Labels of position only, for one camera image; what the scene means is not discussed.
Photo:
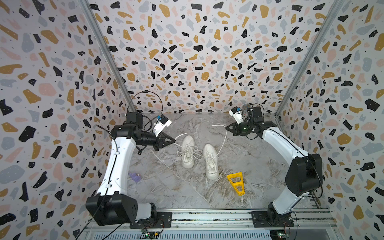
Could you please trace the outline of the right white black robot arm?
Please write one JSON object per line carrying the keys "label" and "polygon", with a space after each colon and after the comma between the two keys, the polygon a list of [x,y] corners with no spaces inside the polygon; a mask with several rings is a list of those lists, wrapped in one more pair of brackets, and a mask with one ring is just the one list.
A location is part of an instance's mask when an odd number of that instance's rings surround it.
{"label": "right white black robot arm", "polygon": [[233,136],[256,134],[269,143],[287,162],[286,187],[277,199],[268,206],[267,220],[275,223],[289,217],[293,207],[310,193],[323,187],[320,177],[323,171],[319,154],[310,154],[292,142],[272,121],[264,119],[262,106],[244,105],[247,109],[234,107],[229,111],[235,122],[226,126]]}

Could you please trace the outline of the white knit sneaker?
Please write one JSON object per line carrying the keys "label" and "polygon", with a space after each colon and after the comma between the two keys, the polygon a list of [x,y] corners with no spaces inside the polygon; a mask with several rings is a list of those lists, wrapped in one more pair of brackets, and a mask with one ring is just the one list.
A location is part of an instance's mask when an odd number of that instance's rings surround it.
{"label": "white knit sneaker", "polygon": [[218,153],[214,146],[206,144],[203,148],[203,157],[206,161],[206,176],[210,180],[216,180],[219,177]]}
{"label": "white knit sneaker", "polygon": [[194,166],[194,138],[190,135],[186,136],[182,141],[182,166],[186,169],[190,169]]}

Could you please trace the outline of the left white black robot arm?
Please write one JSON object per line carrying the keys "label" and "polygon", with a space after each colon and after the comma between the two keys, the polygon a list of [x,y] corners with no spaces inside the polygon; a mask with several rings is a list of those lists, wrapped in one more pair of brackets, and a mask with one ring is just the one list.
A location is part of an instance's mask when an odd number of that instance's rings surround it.
{"label": "left white black robot arm", "polygon": [[134,224],[139,221],[157,222],[153,203],[140,204],[128,195],[129,167],[134,151],[141,155],[140,146],[152,146],[155,151],[175,143],[163,132],[171,125],[166,116],[157,117],[154,129],[144,130],[144,115],[127,113],[126,122],[111,130],[112,151],[106,174],[95,196],[87,198],[86,208],[100,226]]}

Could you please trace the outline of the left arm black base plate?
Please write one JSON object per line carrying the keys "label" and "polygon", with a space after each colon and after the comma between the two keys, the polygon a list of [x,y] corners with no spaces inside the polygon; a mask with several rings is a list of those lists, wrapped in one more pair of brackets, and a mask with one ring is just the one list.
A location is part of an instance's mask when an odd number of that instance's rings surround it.
{"label": "left arm black base plate", "polygon": [[131,223],[130,229],[170,229],[172,225],[172,217],[172,212],[157,212],[154,217],[151,216],[149,219]]}

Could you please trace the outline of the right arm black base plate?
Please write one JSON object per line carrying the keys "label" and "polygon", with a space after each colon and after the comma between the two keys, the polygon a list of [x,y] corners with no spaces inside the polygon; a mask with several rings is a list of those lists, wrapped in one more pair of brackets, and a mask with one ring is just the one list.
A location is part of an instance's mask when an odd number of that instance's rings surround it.
{"label": "right arm black base plate", "polygon": [[295,225],[291,214],[278,215],[268,211],[253,211],[251,216],[254,228],[291,228]]}

